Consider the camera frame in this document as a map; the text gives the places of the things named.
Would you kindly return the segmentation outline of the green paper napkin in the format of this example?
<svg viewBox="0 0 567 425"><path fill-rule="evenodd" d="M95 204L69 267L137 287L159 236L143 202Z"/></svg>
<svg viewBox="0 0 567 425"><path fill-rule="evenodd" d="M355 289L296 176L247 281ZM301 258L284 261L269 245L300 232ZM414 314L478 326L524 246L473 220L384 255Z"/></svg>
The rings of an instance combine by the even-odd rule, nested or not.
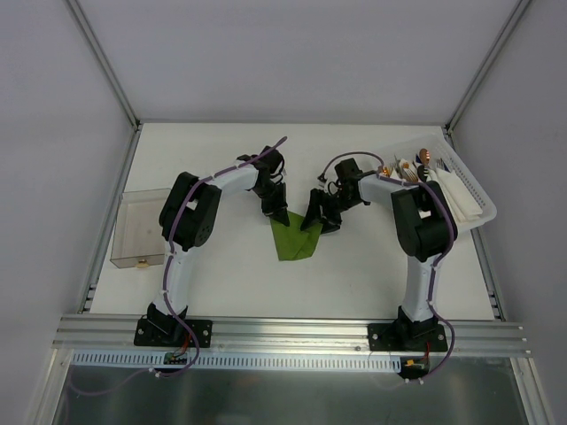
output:
<svg viewBox="0 0 567 425"><path fill-rule="evenodd" d="M295 212L288 212L290 224L271 220L271 230L279 261L297 261L311 258L316 250L322 224L317 223L307 230L300 228L304 217Z"/></svg>

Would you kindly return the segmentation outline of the clear smoked plastic box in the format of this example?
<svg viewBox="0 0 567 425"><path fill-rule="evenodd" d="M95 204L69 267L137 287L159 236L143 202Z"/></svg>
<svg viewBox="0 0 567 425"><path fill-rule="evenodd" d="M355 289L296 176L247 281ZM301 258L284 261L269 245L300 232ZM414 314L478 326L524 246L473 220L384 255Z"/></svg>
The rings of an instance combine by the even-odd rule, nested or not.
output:
<svg viewBox="0 0 567 425"><path fill-rule="evenodd" d="M117 213L110 261L118 268L137 268L139 261L149 267L165 258L165 238L159 216L170 189L124 192Z"/></svg>

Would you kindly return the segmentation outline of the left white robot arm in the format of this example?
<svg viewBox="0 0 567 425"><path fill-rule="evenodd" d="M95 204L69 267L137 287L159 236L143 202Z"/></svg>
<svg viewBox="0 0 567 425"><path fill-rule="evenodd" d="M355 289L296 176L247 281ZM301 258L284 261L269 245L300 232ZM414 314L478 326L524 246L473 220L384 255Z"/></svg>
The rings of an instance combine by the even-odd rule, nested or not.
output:
<svg viewBox="0 0 567 425"><path fill-rule="evenodd" d="M251 191L260 199L262 213L286 227L290 225L286 186L276 177L284 170L284 157L267 146L258 155L243 155L233 165L204 178L178 175L159 215L166 241L164 274L159 294L148 306L146 318L154 335L166 345L180 343L181 321L187 312L188 280L200 248L213 233L221 200Z"/></svg>

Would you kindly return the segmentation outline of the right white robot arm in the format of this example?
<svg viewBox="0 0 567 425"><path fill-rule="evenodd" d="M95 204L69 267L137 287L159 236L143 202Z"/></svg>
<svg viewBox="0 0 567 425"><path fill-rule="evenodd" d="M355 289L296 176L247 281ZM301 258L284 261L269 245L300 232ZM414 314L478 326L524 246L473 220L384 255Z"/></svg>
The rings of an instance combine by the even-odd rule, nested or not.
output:
<svg viewBox="0 0 567 425"><path fill-rule="evenodd" d="M435 310L439 267L458 236L442 189L436 182L404 182L381 170L363 172L354 158L340 161L335 172L334 192L311 190L301 228L320 224L324 234L337 231L341 213L360 204L391 209L398 244L408 258L406 292L393 326L398 343L416 350L439 324Z"/></svg>

